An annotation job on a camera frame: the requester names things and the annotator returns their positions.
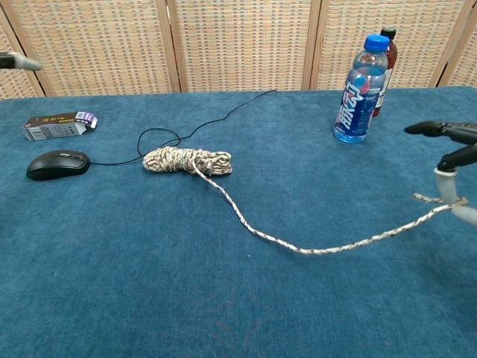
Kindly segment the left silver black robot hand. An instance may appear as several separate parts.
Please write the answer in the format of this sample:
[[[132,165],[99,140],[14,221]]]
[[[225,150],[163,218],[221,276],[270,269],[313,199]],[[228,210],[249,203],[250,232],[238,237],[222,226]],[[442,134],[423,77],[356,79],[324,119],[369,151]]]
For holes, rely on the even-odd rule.
[[[0,54],[0,69],[24,69],[34,72],[41,70],[42,65],[40,62],[16,52],[2,52]]]

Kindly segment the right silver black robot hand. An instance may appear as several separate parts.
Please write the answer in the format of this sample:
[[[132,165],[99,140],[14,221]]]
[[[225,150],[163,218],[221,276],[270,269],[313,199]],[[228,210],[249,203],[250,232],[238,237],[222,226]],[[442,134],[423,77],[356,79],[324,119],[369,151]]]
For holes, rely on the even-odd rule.
[[[464,145],[442,156],[434,169],[437,190],[444,204],[458,203],[456,189],[457,168],[476,163],[476,123],[424,121],[404,128],[407,134],[427,137],[446,136]]]

